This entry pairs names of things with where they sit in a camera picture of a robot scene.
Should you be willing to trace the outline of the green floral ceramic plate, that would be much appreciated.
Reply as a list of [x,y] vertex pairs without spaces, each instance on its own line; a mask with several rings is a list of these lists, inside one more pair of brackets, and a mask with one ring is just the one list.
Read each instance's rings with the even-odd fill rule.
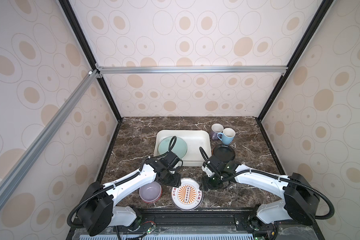
[[187,153],[188,146],[183,139],[177,137],[174,142],[174,141],[172,141],[172,138],[173,137],[164,138],[159,143],[158,154],[162,155],[162,154],[168,152],[170,150],[170,146],[173,145],[173,148],[171,148],[171,152],[176,154],[180,159],[182,159]]

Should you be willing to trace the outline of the white plate orange sunburst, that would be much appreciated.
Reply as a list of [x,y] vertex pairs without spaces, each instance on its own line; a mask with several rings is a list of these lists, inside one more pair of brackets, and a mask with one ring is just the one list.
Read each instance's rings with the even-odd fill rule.
[[181,178],[181,185],[173,187],[171,198],[174,205],[182,211],[192,211],[203,201],[203,191],[200,184],[192,178]]

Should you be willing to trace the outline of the white plastic bin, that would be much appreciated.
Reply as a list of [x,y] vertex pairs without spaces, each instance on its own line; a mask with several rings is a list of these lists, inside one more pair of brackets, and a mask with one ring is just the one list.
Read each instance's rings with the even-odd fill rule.
[[177,164],[178,167],[200,167],[205,162],[199,148],[203,148],[207,156],[211,156],[210,136],[201,130],[161,130],[157,134],[154,156],[158,156],[159,143],[167,137],[179,137],[183,139],[188,150],[186,155]]

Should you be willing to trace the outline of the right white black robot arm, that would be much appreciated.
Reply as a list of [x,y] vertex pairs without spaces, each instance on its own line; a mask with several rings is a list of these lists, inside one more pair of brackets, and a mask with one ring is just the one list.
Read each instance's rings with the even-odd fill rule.
[[300,174],[276,175],[256,170],[235,161],[223,162],[218,157],[208,156],[200,147],[204,159],[202,190],[218,190],[230,183],[244,184],[272,193],[280,200],[270,204],[257,204],[247,219],[255,231],[266,224],[294,220],[311,226],[315,220],[327,220],[334,216],[333,203],[320,191],[314,189]]

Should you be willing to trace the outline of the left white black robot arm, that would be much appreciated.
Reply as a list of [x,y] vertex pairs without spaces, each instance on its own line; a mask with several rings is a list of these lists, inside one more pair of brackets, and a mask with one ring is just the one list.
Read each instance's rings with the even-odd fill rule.
[[130,220],[123,223],[130,226],[136,221],[137,214],[131,208],[118,208],[117,204],[135,190],[147,184],[157,182],[164,186],[179,187],[181,175],[175,172],[175,166],[180,158],[172,152],[177,143],[177,137],[170,140],[167,152],[162,155],[145,158],[140,167],[132,173],[106,184],[92,183],[67,217],[71,228],[85,228],[91,237],[101,233],[109,226],[116,226],[117,221]]

